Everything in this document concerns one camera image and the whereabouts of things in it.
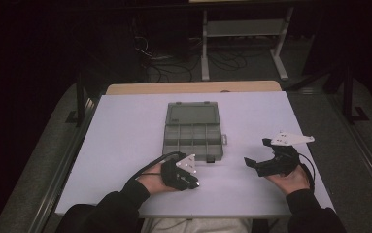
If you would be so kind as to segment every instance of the white tabletop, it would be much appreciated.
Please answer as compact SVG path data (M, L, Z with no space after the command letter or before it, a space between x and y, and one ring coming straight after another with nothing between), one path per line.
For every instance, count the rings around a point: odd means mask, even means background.
M273 138L281 130L302 134L282 91L103 96L55 212L64 214L75 204L97 204L161 156L167 106L179 101L218 102L221 133L227 136L228 144L223 146L222 161L197 162L198 188L152 196L141 207L140 215L290 215L283 193L244 162L244 157L258 162L273 158L272 149L262 144L262 138ZM305 144L294 147L313 161ZM316 197L322 207L333 208L319 171Z

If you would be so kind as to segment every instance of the black sleeve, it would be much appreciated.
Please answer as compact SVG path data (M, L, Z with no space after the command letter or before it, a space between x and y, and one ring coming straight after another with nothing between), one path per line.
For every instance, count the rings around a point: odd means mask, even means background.
M111 192L97 206L75 205L56 232L134 232L138 209L150 197L139 182L129 181L121 192Z
M288 222L290 233L345 233L346 229L336 213L323 209L316 200L313 191L302 189L287 196L292 213Z

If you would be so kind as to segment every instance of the wearable robotic device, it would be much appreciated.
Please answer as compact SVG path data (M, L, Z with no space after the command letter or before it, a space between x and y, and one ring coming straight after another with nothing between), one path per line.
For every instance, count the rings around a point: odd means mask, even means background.
M264 146L270 147L273 150L274 158L263 162L256 162L255 160L245 157L244 160L248 167L254 168L259 177L266 177L276 174L287 176L300 165L309 178L310 188L314 190L315 175L312 176L307 166L300 162L300 155L304 155L297 152L292 146L293 144L314 142L313 137L280 133L275 139L262 139L262 142Z
M195 189L199 186L199 183L198 179L192 175L196 173L194 156L194 154L186 156L185 153L179 151L163 154L149 165L140 169L130 180L137 179L142 175L161 175L166 186L174 187L180 191ZM143 174L146 170L164 160L165 162L161 164L161 174Z

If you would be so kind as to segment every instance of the table leg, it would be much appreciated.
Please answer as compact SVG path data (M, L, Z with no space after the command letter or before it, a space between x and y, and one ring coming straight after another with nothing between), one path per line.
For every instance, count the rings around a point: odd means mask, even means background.
M283 43L285 42L293 10L294 8L288 8L285 21L283 22L282 29L280 30L279 41L277 42L276 47L270 50L271 56L274 60L274 64L276 65L277 71L279 72L280 79L282 79L283 81L288 79L288 74L282 60L280 59L280 51L282 50Z
M203 54L201 55L201 79L208 81L209 75L209 60L207 58L207 11L204 11L203 16Z

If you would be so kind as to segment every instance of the white 3d-printed part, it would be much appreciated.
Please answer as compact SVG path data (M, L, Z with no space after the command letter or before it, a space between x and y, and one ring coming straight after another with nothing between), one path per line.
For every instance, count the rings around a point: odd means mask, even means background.
M315 139L312 136L302 136L302 135L295 135L295 134L282 132L278 134L273 140L271 140L271 145L291 146L295 144L311 143L314 141Z
M186 172L196 173L195 170L195 154L191 154L176 163L178 168L185 170Z

